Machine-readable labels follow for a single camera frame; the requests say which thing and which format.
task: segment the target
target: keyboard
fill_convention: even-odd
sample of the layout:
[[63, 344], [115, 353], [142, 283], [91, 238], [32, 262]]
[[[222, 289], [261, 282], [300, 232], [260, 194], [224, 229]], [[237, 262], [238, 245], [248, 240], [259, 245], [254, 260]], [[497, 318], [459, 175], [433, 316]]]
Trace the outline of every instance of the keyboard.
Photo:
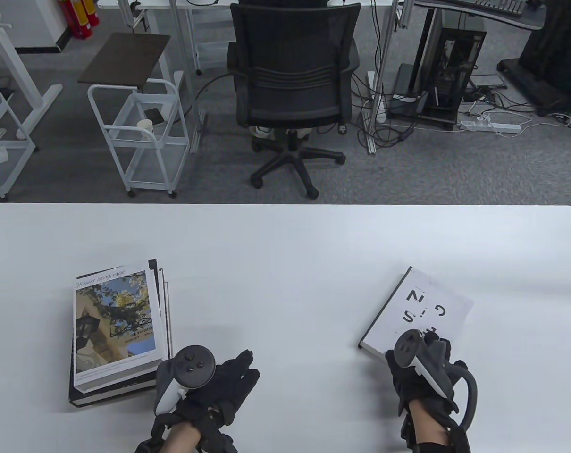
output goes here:
[[454, 5], [482, 9], [493, 13], [520, 17], [527, 4], [525, 0], [443, 0]]

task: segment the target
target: wrist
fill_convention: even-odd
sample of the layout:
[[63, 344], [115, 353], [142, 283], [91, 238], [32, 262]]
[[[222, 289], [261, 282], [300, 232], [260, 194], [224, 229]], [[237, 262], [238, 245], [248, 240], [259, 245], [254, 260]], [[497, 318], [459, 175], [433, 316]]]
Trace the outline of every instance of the wrist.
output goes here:
[[449, 431], [428, 414], [420, 400], [416, 399], [409, 402], [409, 414], [413, 419], [417, 444], [430, 442], [432, 444], [450, 445]]
[[199, 430], [184, 421], [171, 428], [161, 453], [192, 453], [201, 438]]

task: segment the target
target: power strip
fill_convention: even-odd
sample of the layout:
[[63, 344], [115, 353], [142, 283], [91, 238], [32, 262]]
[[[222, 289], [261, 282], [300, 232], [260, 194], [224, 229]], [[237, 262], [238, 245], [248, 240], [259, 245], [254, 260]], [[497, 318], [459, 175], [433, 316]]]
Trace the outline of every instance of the power strip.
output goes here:
[[518, 134], [522, 131], [520, 125], [507, 123], [489, 123], [488, 121], [460, 121], [460, 125], [472, 132], [501, 132], [503, 134]]
[[[374, 100], [374, 97], [376, 96], [376, 83], [374, 82], [376, 78], [376, 72], [375, 71], [367, 71], [367, 86], [371, 87], [371, 90], [369, 91], [369, 95], [371, 96], [371, 99]], [[380, 105], [378, 105], [378, 116], [376, 116], [376, 121], [378, 121], [378, 123], [385, 123], [386, 122], [386, 104], [384, 103], [384, 100], [380, 99]]]

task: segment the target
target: black office chair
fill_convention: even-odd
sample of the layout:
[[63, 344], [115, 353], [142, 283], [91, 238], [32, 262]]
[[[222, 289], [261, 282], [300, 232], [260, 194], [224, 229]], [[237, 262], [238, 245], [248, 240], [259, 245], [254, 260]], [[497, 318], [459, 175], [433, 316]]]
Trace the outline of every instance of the black office chair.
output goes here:
[[250, 177], [262, 177], [284, 164], [300, 175], [307, 196], [316, 199], [303, 161], [328, 158], [344, 164], [343, 153], [299, 147], [296, 130], [348, 121], [352, 116], [351, 77], [359, 67], [353, 32], [360, 4], [329, 8], [272, 8], [231, 4], [236, 42], [229, 43], [227, 67], [234, 76], [237, 123], [290, 129], [288, 151], [279, 142], [252, 138], [254, 151], [279, 155]]

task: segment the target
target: chair base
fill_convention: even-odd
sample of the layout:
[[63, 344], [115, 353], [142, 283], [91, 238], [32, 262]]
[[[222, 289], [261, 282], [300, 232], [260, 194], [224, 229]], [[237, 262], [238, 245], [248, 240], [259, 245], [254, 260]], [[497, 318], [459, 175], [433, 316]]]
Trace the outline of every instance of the chair base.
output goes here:
[[252, 149], [254, 152], [259, 152], [262, 149], [271, 149], [276, 151], [278, 154], [264, 164], [257, 172], [253, 173], [250, 177], [250, 183], [254, 188], [262, 188], [262, 177], [277, 168], [285, 164], [292, 164], [294, 169], [302, 179], [304, 187], [307, 189], [307, 197], [311, 200], [316, 200], [319, 196], [319, 190], [313, 186], [311, 177], [307, 172], [307, 168], [304, 165], [304, 161], [308, 159], [333, 159], [333, 161], [338, 165], [343, 165], [346, 162], [346, 156], [343, 153], [337, 153], [335, 151], [327, 151], [325, 149], [302, 147], [300, 148], [300, 142], [302, 140], [298, 138], [295, 130], [288, 132], [288, 147], [287, 150], [284, 146], [275, 141], [268, 140], [266, 138], [252, 138]]

